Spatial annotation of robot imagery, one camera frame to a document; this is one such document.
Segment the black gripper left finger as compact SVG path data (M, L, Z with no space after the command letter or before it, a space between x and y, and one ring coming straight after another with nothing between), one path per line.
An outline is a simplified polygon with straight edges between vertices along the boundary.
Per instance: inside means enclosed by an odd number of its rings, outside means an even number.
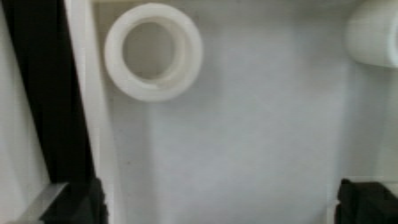
M101 181L57 183L41 192L14 224L108 224Z

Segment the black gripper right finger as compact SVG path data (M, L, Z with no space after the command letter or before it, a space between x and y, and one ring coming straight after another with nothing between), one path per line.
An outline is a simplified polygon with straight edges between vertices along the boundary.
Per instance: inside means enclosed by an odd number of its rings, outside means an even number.
M341 180L334 224L398 224L398 196L378 182Z

